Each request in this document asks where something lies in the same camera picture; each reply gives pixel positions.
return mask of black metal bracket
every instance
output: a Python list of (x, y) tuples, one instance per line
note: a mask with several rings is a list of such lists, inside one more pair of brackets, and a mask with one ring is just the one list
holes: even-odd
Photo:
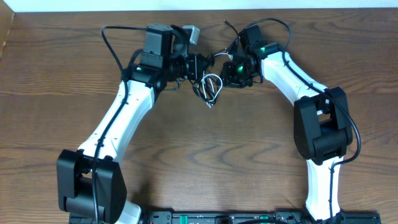
[[(345, 92), (336, 87), (325, 93), (348, 112)], [(330, 114), (329, 119), (319, 121), (317, 111)], [(353, 142), (353, 133), (347, 117), (324, 96), (303, 97), (294, 103), (294, 141), (304, 159), (316, 165), (335, 156), (343, 156)]]
[[(96, 163), (99, 220), (106, 223), (118, 220), (127, 197), (120, 166), (111, 159), (105, 157)], [(89, 173), (92, 163), (93, 158), (84, 156), (83, 151), (62, 151), (57, 160), (60, 210), (88, 218), (95, 217), (93, 181), (82, 175)]]

